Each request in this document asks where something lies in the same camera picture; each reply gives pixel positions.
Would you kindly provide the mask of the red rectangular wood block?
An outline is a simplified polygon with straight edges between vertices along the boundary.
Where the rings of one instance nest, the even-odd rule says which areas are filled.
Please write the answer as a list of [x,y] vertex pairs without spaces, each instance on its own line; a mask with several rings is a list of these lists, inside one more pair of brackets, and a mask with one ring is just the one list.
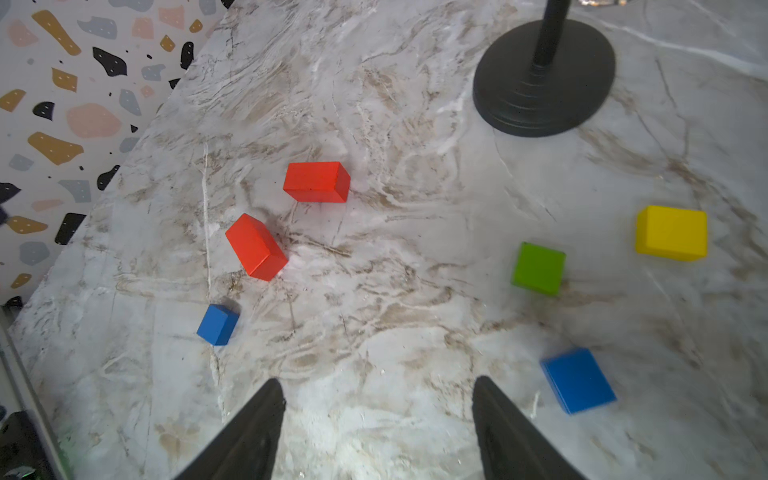
[[291,163],[283,190],[298,202],[345,203],[350,183],[340,162]]

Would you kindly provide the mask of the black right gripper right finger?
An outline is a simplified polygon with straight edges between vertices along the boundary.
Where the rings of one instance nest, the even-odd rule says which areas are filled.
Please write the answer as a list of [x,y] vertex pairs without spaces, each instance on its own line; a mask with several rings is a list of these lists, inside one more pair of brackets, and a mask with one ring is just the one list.
[[584,479],[487,376],[475,380],[472,415],[485,479]]

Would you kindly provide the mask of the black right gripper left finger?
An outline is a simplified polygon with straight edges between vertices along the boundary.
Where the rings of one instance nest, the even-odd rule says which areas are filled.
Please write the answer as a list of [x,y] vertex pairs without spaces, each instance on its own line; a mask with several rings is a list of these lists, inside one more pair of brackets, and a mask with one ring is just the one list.
[[270,479],[286,400],[279,381],[267,380],[179,479]]

